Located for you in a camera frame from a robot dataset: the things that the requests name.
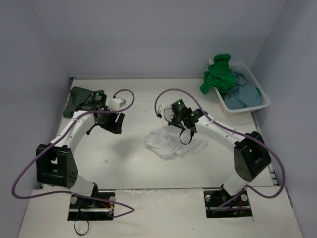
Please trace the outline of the white t-shirt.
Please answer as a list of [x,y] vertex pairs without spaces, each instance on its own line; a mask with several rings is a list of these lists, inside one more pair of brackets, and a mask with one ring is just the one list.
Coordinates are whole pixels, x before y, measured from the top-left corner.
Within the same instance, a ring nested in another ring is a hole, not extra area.
[[150,132],[145,146],[161,159],[170,160],[188,152],[197,153],[208,146],[205,138],[194,138],[190,130],[183,131],[174,126],[164,126]]

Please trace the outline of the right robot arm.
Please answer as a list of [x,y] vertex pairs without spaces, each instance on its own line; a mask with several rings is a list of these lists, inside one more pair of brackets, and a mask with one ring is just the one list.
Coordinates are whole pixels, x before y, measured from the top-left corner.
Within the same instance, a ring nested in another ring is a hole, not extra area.
[[183,130],[207,136],[225,146],[233,154],[234,173],[219,188],[219,198],[224,204],[231,204],[237,194],[252,182],[271,163],[271,157],[264,147],[262,136],[256,132],[242,133],[214,120],[207,112],[192,110],[182,100],[161,110],[170,125]]

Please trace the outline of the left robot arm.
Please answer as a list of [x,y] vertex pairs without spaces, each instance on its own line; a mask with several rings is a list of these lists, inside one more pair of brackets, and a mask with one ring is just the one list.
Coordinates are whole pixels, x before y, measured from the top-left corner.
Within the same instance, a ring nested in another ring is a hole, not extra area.
[[98,186],[79,175],[73,153],[82,138],[89,135],[96,126],[113,134],[121,134],[125,114],[120,110],[125,105],[126,101],[117,97],[107,102],[106,94],[98,92],[80,103],[62,133],[49,144],[38,146],[37,181],[81,194],[81,202],[88,208],[97,206]]

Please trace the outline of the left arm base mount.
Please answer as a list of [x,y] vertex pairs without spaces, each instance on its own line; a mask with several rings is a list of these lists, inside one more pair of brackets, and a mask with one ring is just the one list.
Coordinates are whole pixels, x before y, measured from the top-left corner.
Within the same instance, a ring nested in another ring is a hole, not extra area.
[[112,202],[71,196],[68,221],[112,221],[114,204]]

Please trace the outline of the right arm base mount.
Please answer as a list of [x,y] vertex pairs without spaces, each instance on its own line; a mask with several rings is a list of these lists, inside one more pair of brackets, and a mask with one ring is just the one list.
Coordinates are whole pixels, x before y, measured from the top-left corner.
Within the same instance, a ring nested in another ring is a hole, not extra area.
[[234,196],[228,195],[223,189],[204,190],[203,196],[208,219],[253,216],[246,189]]

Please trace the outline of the dark grey t-shirt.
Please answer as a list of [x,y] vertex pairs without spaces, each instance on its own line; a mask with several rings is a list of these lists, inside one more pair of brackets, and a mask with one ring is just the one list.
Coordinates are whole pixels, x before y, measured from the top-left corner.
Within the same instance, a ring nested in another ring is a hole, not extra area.
[[75,109],[82,103],[87,102],[93,93],[104,93],[104,90],[92,91],[82,87],[73,87],[69,92],[67,105],[63,111],[64,118],[72,118]]

